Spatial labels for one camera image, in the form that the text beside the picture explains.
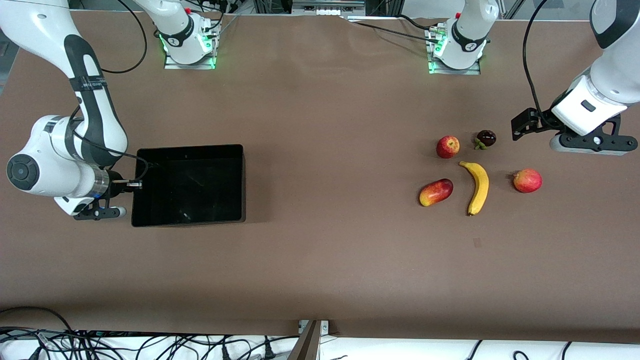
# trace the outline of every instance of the banana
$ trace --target banana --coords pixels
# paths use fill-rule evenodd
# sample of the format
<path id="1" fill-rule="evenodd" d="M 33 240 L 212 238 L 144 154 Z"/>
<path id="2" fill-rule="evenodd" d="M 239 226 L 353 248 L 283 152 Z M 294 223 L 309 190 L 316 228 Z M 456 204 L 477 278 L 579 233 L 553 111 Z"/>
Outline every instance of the banana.
<path id="1" fill-rule="evenodd" d="M 469 203 L 468 210 L 469 215 L 473 216 L 480 212 L 480 209 L 482 209 L 482 205 L 484 205 L 484 201 L 486 200 L 486 196 L 489 193 L 489 177 L 486 174 L 486 170 L 480 166 L 480 164 L 461 161 L 460 166 L 469 170 L 476 181 L 476 193 Z"/>

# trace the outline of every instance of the metal frame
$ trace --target metal frame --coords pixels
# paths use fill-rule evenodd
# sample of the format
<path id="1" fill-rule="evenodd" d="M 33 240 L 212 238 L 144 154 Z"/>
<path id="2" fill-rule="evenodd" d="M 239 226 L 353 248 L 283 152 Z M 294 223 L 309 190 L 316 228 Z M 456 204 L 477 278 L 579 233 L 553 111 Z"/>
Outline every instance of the metal frame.
<path id="1" fill-rule="evenodd" d="M 522 7 L 522 5 L 524 4 L 525 1 L 526 0 L 516 0 L 516 3 L 513 4 L 513 6 L 511 7 L 511 9 L 509 9 L 507 14 L 505 14 L 505 16 L 503 16 L 503 19 L 508 19 L 508 20 L 513 19 L 513 17 L 516 15 L 516 13 L 518 13 L 518 11 L 520 11 L 520 8 Z"/>
<path id="2" fill-rule="evenodd" d="M 163 50 L 164 50 L 164 68 L 165 69 L 191 69 L 191 70 L 211 70 L 216 68 L 216 60 L 218 58 L 218 46 L 220 45 L 220 29 L 222 28 L 222 21 L 218 21 L 218 24 L 211 29 L 213 38 L 211 38 L 211 47 L 212 50 L 210 53 L 205 54 L 205 56 L 199 61 L 192 64 L 181 64 L 175 62 L 171 56 L 166 51 L 166 45 L 164 44 L 162 38 L 160 39 Z"/>
<path id="3" fill-rule="evenodd" d="M 302 325 L 300 322 L 300 327 L 304 328 L 304 331 L 298 338 L 296 345 L 293 346 L 287 360 L 317 360 L 320 337 L 323 331 L 328 332 L 328 321 L 309 320 L 306 325 Z"/>

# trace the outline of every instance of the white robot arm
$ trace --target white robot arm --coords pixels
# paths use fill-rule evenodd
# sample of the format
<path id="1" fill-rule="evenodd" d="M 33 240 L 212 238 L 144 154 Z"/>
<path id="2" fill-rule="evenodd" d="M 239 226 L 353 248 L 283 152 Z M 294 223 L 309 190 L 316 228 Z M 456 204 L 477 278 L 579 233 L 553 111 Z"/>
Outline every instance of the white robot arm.
<path id="1" fill-rule="evenodd" d="M 153 20 L 167 53 L 175 62 L 192 64 L 212 51 L 210 19 L 185 11 L 180 1 L 134 1 Z"/>
<path id="2" fill-rule="evenodd" d="M 154 20 L 176 62 L 193 63 L 211 51 L 203 38 L 206 26 L 211 25 L 209 19 L 188 15 L 175 1 L 135 1 Z M 67 0 L 0 0 L 0 29 L 18 46 L 52 63 L 69 78 L 84 115 L 78 119 L 57 115 L 40 118 L 25 147 L 7 164 L 11 183 L 27 193 L 54 197 L 74 216 L 96 199 L 127 191 L 126 181 L 105 169 L 126 151 L 127 135 L 111 103 L 98 59 L 76 29 Z M 96 218 L 125 215 L 118 207 L 99 210 Z"/>
<path id="3" fill-rule="evenodd" d="M 573 80 L 543 116 L 530 108 L 514 118 L 513 139 L 560 130 L 551 140 L 553 150 L 613 155 L 635 150 L 636 139 L 618 131 L 620 113 L 640 102 L 639 22 L 640 1 L 596 0 L 591 27 L 604 50 L 601 57 Z M 607 122 L 614 124 L 611 134 L 603 130 Z"/>
<path id="4" fill-rule="evenodd" d="M 18 189 L 54 197 L 76 215 L 106 191 L 120 155 L 83 142 L 74 132 L 105 148 L 124 152 L 127 135 L 118 120 L 100 64 L 80 36 L 66 0 L 0 0 L 0 28 L 21 48 L 59 68 L 68 78 L 84 119 L 49 115 L 36 122 L 25 147 L 7 165 Z"/>
<path id="5" fill-rule="evenodd" d="M 434 55 L 452 69 L 471 67 L 482 56 L 498 12 L 495 0 L 465 0 L 460 17 L 445 23 L 446 41 Z"/>

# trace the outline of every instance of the red apple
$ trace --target red apple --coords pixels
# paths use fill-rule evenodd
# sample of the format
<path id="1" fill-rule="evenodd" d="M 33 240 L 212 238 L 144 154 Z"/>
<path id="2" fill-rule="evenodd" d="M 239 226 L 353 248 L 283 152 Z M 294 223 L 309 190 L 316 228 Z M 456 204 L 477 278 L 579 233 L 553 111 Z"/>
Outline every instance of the red apple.
<path id="1" fill-rule="evenodd" d="M 448 198 L 453 192 L 453 183 L 449 179 L 440 179 L 422 188 L 420 204 L 430 206 Z"/>
<path id="2" fill-rule="evenodd" d="M 436 152 L 438 156 L 443 159 L 453 158 L 455 154 L 460 151 L 460 142 L 456 139 L 455 136 L 445 136 L 440 141 L 438 141 L 438 145 L 436 146 Z"/>
<path id="3" fill-rule="evenodd" d="M 542 176 L 532 168 L 526 168 L 519 171 L 513 177 L 513 186 L 515 186 L 519 192 L 534 192 L 542 186 Z"/>

